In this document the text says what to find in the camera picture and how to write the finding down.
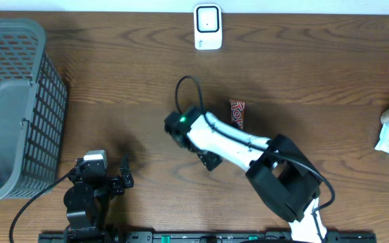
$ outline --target white wall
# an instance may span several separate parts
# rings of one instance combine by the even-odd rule
[[[389,0],[0,0],[0,10],[192,12],[198,3],[225,13],[389,14]]]

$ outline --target black cable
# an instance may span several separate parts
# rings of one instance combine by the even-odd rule
[[[205,122],[207,122],[208,126],[211,127],[212,130],[216,131],[217,133],[221,134],[222,136],[225,136],[226,138],[229,138],[230,140],[233,140],[235,142],[243,144],[243,145],[245,145],[245,146],[247,146],[247,147],[249,147],[251,149],[256,149],[258,151],[263,151],[264,153],[268,153],[270,156],[275,157],[277,159],[285,160],[285,161],[293,163],[294,165],[301,166],[301,167],[305,168],[306,170],[308,170],[309,172],[311,172],[315,177],[317,177],[317,179],[319,179],[323,183],[325,183],[325,185],[328,187],[328,189],[331,192],[331,199],[328,202],[322,204],[321,206],[318,206],[318,207],[314,208],[312,210],[312,212],[311,212],[313,218],[315,218],[315,224],[317,226],[317,233],[319,234],[321,242],[324,242],[324,239],[321,236],[321,232],[320,232],[319,226],[317,224],[317,220],[316,220],[317,214],[316,214],[316,212],[321,210],[321,209],[324,209],[324,208],[330,206],[334,202],[334,200],[336,199],[336,193],[335,193],[334,188],[332,187],[331,183],[325,177],[323,177],[320,173],[316,172],[314,169],[311,169],[307,165],[305,165],[305,164],[301,163],[300,161],[298,161],[297,158],[294,158],[294,157],[291,157],[291,156],[288,156],[288,155],[283,155],[281,153],[276,153],[276,152],[272,152],[272,151],[269,151],[269,150],[265,150],[264,148],[261,148],[260,146],[256,146],[254,144],[251,144],[250,142],[243,141],[243,140],[235,138],[235,137],[233,137],[233,136],[231,136],[231,135],[229,135],[229,134],[227,134],[225,132],[222,132],[221,130],[218,130],[214,126],[214,124],[212,124],[208,120],[207,112],[206,112],[206,110],[205,110],[205,108],[203,106],[201,83],[194,76],[184,76],[184,77],[182,77],[178,81],[178,83],[176,85],[176,89],[175,89],[175,103],[176,103],[176,108],[178,109],[178,112],[180,114],[182,114],[182,111],[181,111],[181,108],[180,108],[180,104],[178,103],[178,89],[180,87],[181,82],[184,81],[187,78],[190,78],[196,84],[197,92],[199,94],[199,106],[200,106],[199,108],[201,109],[201,113],[203,114],[203,117],[205,118]]]
[[[32,203],[34,202],[37,198],[39,198],[41,195],[43,195],[44,193],[46,193],[48,190],[54,188],[56,185],[58,185],[60,182],[62,182],[64,179],[66,179],[68,176],[70,176],[72,173],[74,172],[74,169],[71,169],[67,174],[65,174],[63,177],[59,178],[56,182],[54,182],[53,184],[51,184],[50,186],[46,187],[45,189],[43,189],[41,192],[39,192],[37,195],[35,195],[34,197],[32,197],[19,211],[19,213],[16,215],[16,217],[14,217],[13,219],[13,223],[11,223],[11,226],[10,226],[10,232],[9,232],[9,239],[10,239],[10,243],[14,243],[14,239],[13,239],[13,232],[14,232],[14,226],[16,225],[16,222],[18,221],[20,215],[25,211],[25,209]]]

